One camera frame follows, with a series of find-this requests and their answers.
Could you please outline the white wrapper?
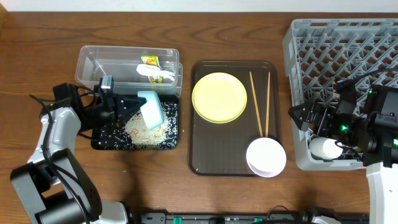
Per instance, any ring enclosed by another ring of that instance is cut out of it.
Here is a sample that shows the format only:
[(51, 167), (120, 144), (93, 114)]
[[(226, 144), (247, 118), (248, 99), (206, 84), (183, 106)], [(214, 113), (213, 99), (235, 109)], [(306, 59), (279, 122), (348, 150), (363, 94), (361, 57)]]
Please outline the white wrapper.
[(155, 65), (139, 64), (136, 71), (140, 75), (149, 77), (150, 83), (162, 83), (164, 79), (169, 79), (172, 82), (175, 80), (173, 72), (162, 70)]

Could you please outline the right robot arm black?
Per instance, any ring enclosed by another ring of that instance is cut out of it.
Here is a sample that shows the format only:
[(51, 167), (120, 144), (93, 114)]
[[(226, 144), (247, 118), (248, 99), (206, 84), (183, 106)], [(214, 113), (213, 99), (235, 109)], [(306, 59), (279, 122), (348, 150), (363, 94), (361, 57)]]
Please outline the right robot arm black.
[(336, 108), (320, 103), (303, 103), (289, 109), (289, 116), (301, 131), (313, 126), (315, 134), (355, 154), (366, 168), (370, 193), (370, 223), (397, 223), (397, 89), (372, 84), (363, 112), (355, 117), (355, 85), (361, 75), (336, 82)]

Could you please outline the white cup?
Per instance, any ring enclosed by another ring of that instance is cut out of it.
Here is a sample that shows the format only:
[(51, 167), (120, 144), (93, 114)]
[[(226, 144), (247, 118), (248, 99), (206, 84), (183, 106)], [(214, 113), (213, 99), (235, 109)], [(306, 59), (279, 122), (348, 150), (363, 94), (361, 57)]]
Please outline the white cup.
[(343, 152), (335, 142), (334, 139), (318, 137), (311, 140), (308, 148), (315, 157), (329, 161), (338, 158)]

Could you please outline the orange green snack wrapper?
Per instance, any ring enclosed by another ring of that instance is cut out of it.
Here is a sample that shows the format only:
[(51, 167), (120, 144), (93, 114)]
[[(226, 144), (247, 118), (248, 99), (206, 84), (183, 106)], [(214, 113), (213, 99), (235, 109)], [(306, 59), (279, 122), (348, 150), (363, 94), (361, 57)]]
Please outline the orange green snack wrapper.
[(164, 78), (160, 75), (157, 75), (157, 72), (162, 70), (159, 64), (158, 56), (142, 55), (141, 60), (144, 64), (144, 66), (142, 67), (143, 75), (148, 76), (149, 82), (162, 83)]

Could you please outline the blue bowl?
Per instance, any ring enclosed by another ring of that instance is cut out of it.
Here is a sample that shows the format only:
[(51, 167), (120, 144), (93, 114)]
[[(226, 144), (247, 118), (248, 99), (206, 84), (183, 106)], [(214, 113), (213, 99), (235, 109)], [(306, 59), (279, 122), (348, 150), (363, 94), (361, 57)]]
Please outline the blue bowl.
[(155, 91), (138, 91), (137, 96), (146, 103), (141, 106), (141, 114), (147, 129), (152, 130), (164, 123), (162, 105)]

